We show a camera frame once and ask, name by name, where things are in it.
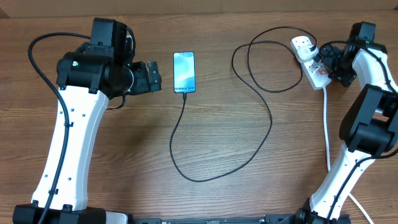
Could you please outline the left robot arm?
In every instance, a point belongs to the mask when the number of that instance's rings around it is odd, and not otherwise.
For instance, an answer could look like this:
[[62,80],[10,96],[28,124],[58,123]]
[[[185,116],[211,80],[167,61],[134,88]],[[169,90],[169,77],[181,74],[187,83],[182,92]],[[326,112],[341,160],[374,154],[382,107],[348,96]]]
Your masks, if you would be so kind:
[[88,174],[96,133],[113,98],[161,89],[155,61],[135,62],[132,30],[96,18],[91,34],[57,64],[50,84],[58,111],[47,162],[30,203],[17,205],[14,223],[132,223],[131,214],[88,206]]

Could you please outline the Galaxy smartphone blue screen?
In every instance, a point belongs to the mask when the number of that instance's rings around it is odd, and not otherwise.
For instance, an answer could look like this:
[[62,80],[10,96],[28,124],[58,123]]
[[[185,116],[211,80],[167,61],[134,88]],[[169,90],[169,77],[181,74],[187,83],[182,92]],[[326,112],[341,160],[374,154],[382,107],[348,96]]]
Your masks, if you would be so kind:
[[175,52],[174,60],[174,92],[196,92],[195,55],[193,52]]

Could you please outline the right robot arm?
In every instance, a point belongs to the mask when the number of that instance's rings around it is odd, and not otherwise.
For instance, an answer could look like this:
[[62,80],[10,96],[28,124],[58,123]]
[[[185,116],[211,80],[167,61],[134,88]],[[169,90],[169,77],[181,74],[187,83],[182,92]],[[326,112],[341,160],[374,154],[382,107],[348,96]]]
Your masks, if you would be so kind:
[[296,214],[283,223],[350,223],[341,208],[363,172],[376,160],[397,154],[397,85],[387,65],[387,49],[374,41],[376,26],[353,24],[344,48],[331,41],[317,47],[307,36],[291,47],[314,90],[332,80],[350,86],[358,79],[361,92],[343,118],[340,151],[325,180]]

